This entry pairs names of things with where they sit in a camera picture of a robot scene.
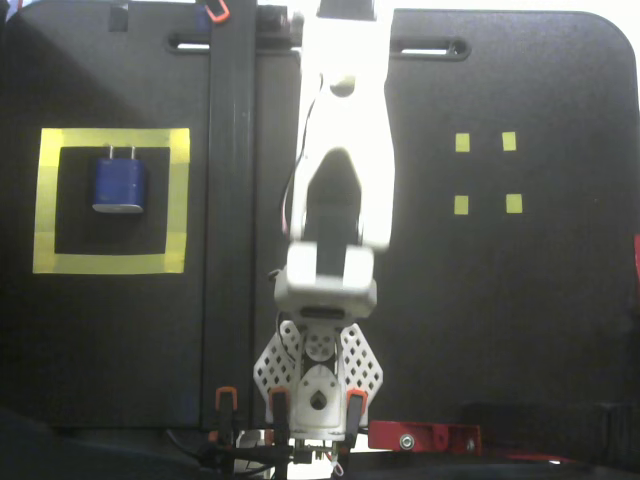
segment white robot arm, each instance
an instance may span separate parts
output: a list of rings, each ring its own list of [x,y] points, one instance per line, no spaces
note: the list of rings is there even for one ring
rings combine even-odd
[[[394,154],[384,85],[393,9],[376,3],[369,20],[305,17],[287,265],[275,281],[282,312],[254,367],[273,421],[270,394],[290,398],[298,441],[345,440],[348,399],[368,407],[383,373],[356,324],[377,302],[374,253],[389,245]]]

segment orange clip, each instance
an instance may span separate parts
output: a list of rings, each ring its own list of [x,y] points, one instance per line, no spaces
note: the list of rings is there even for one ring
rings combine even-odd
[[[220,396],[230,393],[233,396],[233,411],[238,410],[238,391],[233,387],[220,387],[216,390],[216,410],[220,410]]]
[[[209,5],[205,5],[204,8],[207,10],[209,18],[213,23],[224,23],[231,16],[231,12],[229,12],[229,7],[224,3],[224,0],[218,0],[218,3],[220,4],[220,7],[222,7],[222,13],[220,15],[213,13],[209,8]]]
[[[349,400],[351,400],[351,395],[362,397],[362,415],[364,415],[364,412],[367,409],[367,400],[369,400],[369,395],[367,395],[367,392],[365,392],[364,390],[352,388],[347,392],[347,406],[349,405]]]
[[[289,410],[291,405],[291,398],[289,394],[289,389],[286,387],[275,387],[269,390],[269,408],[273,411],[273,395],[276,393],[284,393],[287,397],[287,410]]]

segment screw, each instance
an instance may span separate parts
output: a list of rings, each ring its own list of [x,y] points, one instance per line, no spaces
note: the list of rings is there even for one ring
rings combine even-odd
[[[402,448],[403,450],[411,450],[415,443],[416,442],[413,437],[408,433],[405,433],[400,437],[400,448]]]

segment red bracket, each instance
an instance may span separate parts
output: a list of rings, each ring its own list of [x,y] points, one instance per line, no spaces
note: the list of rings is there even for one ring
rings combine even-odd
[[[482,438],[476,425],[371,421],[369,448],[480,456]]]

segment yellow tape square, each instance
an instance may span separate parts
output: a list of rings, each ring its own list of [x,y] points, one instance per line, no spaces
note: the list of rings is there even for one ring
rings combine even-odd
[[[471,151],[471,136],[468,133],[456,133],[456,152],[469,153]]]
[[[466,195],[456,195],[453,199],[454,215],[469,215],[469,197]]]
[[[516,132],[503,132],[502,133],[502,149],[505,152],[516,151]]]
[[[169,148],[167,238],[164,254],[69,255],[55,253],[56,200],[63,147]],[[188,128],[43,128],[38,161],[33,273],[136,275],[182,273],[187,245],[190,135]]]
[[[519,193],[507,194],[507,213],[522,213],[522,195]]]

